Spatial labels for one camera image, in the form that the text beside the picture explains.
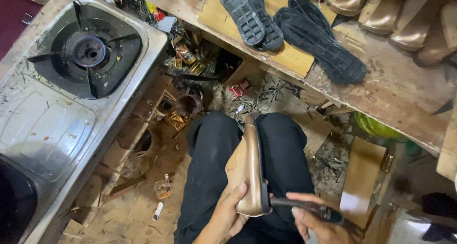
hand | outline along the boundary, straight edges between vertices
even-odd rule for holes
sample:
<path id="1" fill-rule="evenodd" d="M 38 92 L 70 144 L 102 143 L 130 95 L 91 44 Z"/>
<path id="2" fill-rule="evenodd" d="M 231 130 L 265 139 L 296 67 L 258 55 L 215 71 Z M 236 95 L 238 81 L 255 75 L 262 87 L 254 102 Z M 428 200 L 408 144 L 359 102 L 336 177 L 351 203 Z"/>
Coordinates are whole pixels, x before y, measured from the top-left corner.
<path id="1" fill-rule="evenodd" d="M 237 235 L 248 221 L 248 216 L 238 214 L 236 204 L 246 195 L 247 191 L 248 185 L 245 182 L 233 190 L 230 190 L 227 185 L 209 223 L 193 243 L 226 243 Z"/>
<path id="2" fill-rule="evenodd" d="M 313 194 L 289 192 L 286 194 L 286 197 L 292 200 L 312 201 L 317 204 L 324 204 L 322 199 Z M 322 244 L 357 243 L 343 227 L 324 222 L 315 217 L 311 212 L 293 207 L 292 214 L 295 218 L 295 225 L 305 241 L 309 240 L 308 229 L 310 229 L 316 234 L 317 240 Z"/>

person's right hand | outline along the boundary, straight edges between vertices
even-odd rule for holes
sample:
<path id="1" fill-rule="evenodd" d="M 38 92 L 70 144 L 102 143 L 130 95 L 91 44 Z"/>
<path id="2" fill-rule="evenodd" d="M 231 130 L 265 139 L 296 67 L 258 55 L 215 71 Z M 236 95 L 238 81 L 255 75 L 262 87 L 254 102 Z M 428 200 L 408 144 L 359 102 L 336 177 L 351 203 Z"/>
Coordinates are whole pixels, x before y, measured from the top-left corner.
<path id="1" fill-rule="evenodd" d="M 312 201 L 317 204 L 324 204 L 322 199 L 313 194 L 289 192 L 286 194 L 286 197 L 292 200 Z M 309 239 L 308 229 L 310 229 L 316 234 L 321 244 L 357 243 L 343 227 L 324 222 L 315 217 L 311 212 L 293 207 L 292 214 L 295 218 L 295 225 L 305 241 Z"/>

knife handle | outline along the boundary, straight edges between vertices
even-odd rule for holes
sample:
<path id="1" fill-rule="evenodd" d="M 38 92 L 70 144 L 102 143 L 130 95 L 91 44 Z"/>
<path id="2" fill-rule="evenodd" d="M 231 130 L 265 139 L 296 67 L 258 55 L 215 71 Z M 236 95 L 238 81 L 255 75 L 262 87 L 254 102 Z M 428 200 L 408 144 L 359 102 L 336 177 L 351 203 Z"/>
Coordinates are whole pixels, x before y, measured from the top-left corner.
<path id="1" fill-rule="evenodd" d="M 315 216 L 328 223 L 341 224 L 343 221 L 343 216 L 340 212 L 334 210 L 329 206 L 317 204 L 312 201 L 300 201 L 290 200 L 287 198 L 272 197 L 270 199 L 270 206 L 296 206 L 312 212 Z"/>

stainless steel stove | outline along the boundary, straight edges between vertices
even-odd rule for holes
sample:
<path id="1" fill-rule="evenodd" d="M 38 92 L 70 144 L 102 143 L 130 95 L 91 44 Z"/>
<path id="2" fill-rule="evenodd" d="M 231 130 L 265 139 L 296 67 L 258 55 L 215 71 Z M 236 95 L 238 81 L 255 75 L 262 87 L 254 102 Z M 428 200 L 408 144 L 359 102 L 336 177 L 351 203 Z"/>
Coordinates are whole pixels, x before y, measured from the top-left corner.
<path id="1" fill-rule="evenodd" d="M 58 238 L 167 41 L 102 0 L 50 0 L 0 62 L 0 159 L 37 190 L 20 243 Z"/>

black pants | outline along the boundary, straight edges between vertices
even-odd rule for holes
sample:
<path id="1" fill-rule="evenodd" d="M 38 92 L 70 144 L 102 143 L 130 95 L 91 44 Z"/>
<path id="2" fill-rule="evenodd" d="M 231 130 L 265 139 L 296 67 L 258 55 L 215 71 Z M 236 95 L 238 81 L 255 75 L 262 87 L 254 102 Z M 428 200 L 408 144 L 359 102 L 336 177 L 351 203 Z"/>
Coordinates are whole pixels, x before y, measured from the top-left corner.
<path id="1" fill-rule="evenodd" d="M 264 177 L 269 192 L 285 197 L 288 191 L 314 193 L 303 149 L 306 136 L 300 126 L 281 113 L 257 119 L 263 148 Z M 225 164 L 243 135 L 236 121 L 221 111 L 197 118 L 187 143 L 192 161 L 181 205 L 175 242 L 190 244 L 213 215 L 227 185 Z M 290 208 L 275 208 L 265 216 L 250 218 L 229 243 L 303 243 Z"/>

